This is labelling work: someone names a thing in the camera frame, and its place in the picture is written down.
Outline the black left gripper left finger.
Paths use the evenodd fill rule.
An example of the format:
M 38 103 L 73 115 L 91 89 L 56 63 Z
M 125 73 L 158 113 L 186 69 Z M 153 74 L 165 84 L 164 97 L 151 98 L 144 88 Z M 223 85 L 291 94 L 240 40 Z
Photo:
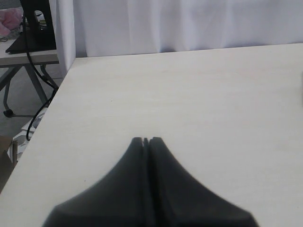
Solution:
M 57 205 L 45 227 L 147 227 L 147 139 L 133 138 L 118 163 L 97 183 Z

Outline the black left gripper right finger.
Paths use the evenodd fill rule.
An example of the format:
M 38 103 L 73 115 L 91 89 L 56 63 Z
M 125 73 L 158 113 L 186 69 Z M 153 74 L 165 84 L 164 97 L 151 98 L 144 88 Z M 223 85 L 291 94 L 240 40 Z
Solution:
M 160 227 L 257 227 L 246 210 L 226 201 L 196 180 L 173 156 L 162 138 L 149 142 L 149 174 Z

